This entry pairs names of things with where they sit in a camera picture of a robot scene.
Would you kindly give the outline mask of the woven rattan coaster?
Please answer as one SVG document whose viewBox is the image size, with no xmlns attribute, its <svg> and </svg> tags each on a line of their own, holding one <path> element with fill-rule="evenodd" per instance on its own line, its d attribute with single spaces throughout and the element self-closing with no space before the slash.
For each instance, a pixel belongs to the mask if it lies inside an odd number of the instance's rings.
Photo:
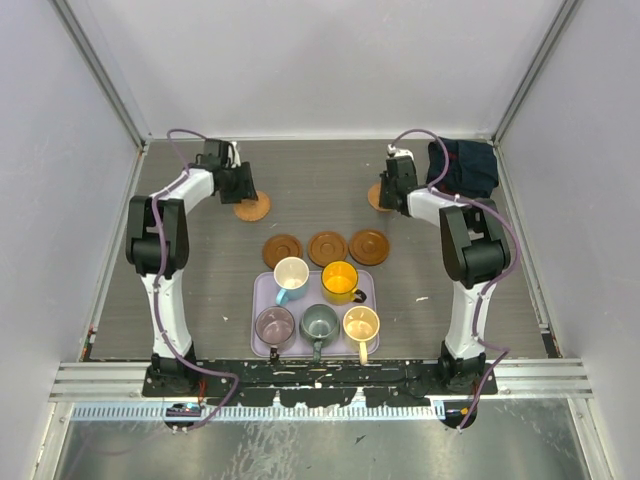
<svg viewBox="0 0 640 480">
<path fill-rule="evenodd" d="M 245 222 L 256 222 L 266 217 L 271 210 L 271 200 L 263 191 L 258 191 L 257 196 L 257 200 L 245 199 L 235 204 L 234 215 Z"/>
<path fill-rule="evenodd" d="M 380 205 L 380 192 L 381 186 L 379 183 L 372 185 L 367 192 L 367 199 L 369 205 L 379 212 L 390 212 L 390 209 L 384 208 Z"/>
</svg>

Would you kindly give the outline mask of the brown wooden coaster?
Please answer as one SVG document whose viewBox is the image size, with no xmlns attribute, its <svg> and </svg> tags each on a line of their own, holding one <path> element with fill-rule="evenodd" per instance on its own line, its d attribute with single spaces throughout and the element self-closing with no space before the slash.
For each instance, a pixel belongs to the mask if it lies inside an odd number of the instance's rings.
<svg viewBox="0 0 640 480">
<path fill-rule="evenodd" d="M 349 241 L 352 258 L 364 266 L 376 266 L 383 263 L 390 253 L 390 242 L 378 230 L 365 229 L 354 233 Z"/>
<path fill-rule="evenodd" d="M 334 261 L 343 261 L 348 254 L 344 237 L 335 231 L 318 232 L 307 244 L 307 254 L 315 265 L 324 268 Z"/>
<path fill-rule="evenodd" d="M 274 269 L 282 259 L 287 257 L 303 257 L 302 244 L 295 236 L 277 234 L 264 243 L 262 258 L 270 269 Z"/>
</svg>

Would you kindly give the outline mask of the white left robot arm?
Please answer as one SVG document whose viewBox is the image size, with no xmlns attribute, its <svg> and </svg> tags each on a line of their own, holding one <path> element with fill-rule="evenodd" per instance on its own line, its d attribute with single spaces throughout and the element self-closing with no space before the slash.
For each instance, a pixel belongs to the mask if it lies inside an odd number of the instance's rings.
<svg viewBox="0 0 640 480">
<path fill-rule="evenodd" d="M 153 325 L 148 382 L 178 396 L 194 393 L 204 373 L 196 365 L 184 310 L 182 281 L 190 254 L 187 216 L 215 195 L 223 204 L 256 200 L 250 164 L 191 164 L 162 189 L 129 201 L 125 256 L 144 285 Z"/>
</svg>

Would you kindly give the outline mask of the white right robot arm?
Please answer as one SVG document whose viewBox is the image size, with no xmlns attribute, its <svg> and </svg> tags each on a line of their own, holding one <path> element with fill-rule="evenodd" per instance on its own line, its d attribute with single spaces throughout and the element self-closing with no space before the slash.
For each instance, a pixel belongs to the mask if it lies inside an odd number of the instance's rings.
<svg viewBox="0 0 640 480">
<path fill-rule="evenodd" d="M 481 337 L 496 280 L 511 263 L 504 225 L 490 200 L 471 200 L 420 185 L 413 154 L 390 153 L 380 174 L 379 204 L 440 231 L 445 271 L 453 282 L 450 326 L 438 358 L 444 390 L 459 394 L 483 375 Z"/>
</svg>

